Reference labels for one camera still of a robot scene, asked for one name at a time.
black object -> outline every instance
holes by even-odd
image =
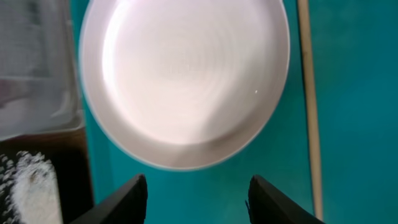
[[[148,191],[144,175],[136,175],[119,190],[71,224],[143,224]]]
[[[137,175],[104,202],[71,224],[143,224],[146,217],[147,182]],[[250,181],[252,224],[322,224],[259,175]]]
[[[250,181],[249,204],[252,224],[322,224],[276,187],[255,175]]]
[[[7,156],[14,164],[18,161],[17,153],[19,151],[27,151],[33,156],[40,152],[45,156],[45,161],[47,159],[51,161],[57,175],[64,223],[70,223],[93,208],[88,163],[86,156],[79,148],[20,140],[0,142],[0,155]],[[0,161],[0,166],[5,167],[6,165]],[[16,215],[13,210],[4,213],[9,208],[6,205],[6,198],[11,187],[4,189],[4,194],[0,195],[0,223],[6,222],[9,218],[12,219]]]

teal surface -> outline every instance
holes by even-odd
[[[72,1],[76,39],[87,1]],[[249,181],[260,174],[313,212],[297,6],[285,1],[291,37],[290,68],[284,93],[260,135],[238,155],[194,172],[146,166],[123,153],[101,131],[86,108],[87,138],[96,203],[137,173],[148,181],[147,224],[249,223],[244,201]]]
[[[326,223],[398,223],[398,1],[310,0]]]

wooden rod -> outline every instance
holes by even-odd
[[[308,144],[315,216],[323,220],[321,153],[318,129],[317,96],[313,71],[310,13],[308,0],[297,0],[304,71],[305,101],[307,104]]]

white plate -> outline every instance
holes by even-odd
[[[83,88],[126,153],[196,169],[265,125],[289,50],[281,0],[94,0],[80,42]]]

clear plastic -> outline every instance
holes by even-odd
[[[0,140],[83,125],[67,0],[0,1]]]

